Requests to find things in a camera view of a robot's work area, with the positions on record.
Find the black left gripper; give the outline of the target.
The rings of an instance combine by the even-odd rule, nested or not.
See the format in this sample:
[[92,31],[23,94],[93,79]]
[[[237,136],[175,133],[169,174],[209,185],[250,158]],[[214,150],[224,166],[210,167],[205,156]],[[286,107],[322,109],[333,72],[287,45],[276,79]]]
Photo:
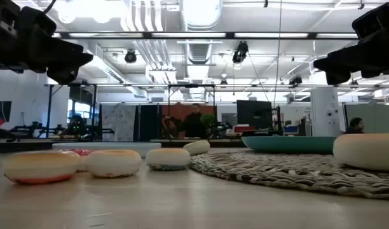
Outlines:
[[[42,41],[53,36],[57,26],[47,13],[55,0],[40,11],[13,1],[0,0],[0,69],[16,73],[33,69],[30,51],[33,41]],[[93,55],[84,52],[82,45],[56,39],[51,44],[51,57],[47,75],[60,85],[68,85],[78,77],[79,68],[93,60]]]

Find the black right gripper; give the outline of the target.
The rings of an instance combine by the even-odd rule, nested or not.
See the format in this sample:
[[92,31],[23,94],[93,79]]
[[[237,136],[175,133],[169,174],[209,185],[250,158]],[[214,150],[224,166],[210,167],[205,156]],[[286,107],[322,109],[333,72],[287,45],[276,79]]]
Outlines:
[[[363,78],[389,75],[389,2],[364,13],[352,22],[359,38],[356,45],[348,46],[317,59],[313,66],[326,75],[328,85],[339,85],[360,71]],[[357,64],[361,51],[361,66]]]

